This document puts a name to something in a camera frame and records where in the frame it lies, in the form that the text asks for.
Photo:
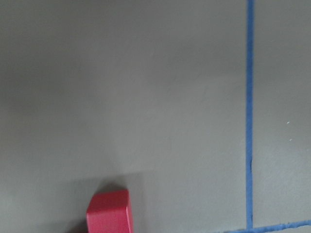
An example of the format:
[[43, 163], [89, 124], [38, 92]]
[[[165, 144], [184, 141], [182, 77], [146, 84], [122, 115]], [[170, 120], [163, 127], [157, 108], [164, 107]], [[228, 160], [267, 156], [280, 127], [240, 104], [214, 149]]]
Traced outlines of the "red block of pair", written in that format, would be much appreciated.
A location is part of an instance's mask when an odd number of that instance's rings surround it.
[[129, 191], [95, 194], [86, 211], [86, 222], [89, 233], [133, 233]]

